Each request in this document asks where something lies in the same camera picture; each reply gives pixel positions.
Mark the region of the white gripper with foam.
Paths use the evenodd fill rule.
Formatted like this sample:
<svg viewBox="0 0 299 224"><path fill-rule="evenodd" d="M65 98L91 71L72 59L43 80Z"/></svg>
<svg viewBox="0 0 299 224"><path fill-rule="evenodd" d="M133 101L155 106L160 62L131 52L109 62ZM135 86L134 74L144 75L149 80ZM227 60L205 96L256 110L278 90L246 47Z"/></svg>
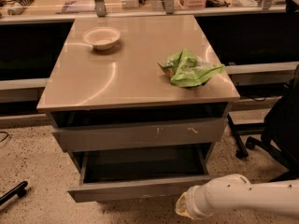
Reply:
<svg viewBox="0 0 299 224"><path fill-rule="evenodd" d="M192 186L183 192L176 202L175 211L182 217L192 220L204 219L212 216L206 200L204 186Z"/></svg>

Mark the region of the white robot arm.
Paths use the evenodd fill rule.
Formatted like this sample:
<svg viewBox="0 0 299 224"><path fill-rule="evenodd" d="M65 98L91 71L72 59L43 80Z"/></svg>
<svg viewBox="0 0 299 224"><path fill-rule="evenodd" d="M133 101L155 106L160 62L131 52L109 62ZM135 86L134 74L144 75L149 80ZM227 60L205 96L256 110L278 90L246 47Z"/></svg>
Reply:
<svg viewBox="0 0 299 224"><path fill-rule="evenodd" d="M252 184L243 175L226 175L188 188L176 203L176 213L190 219L241 209L299 217L299 181Z"/></svg>

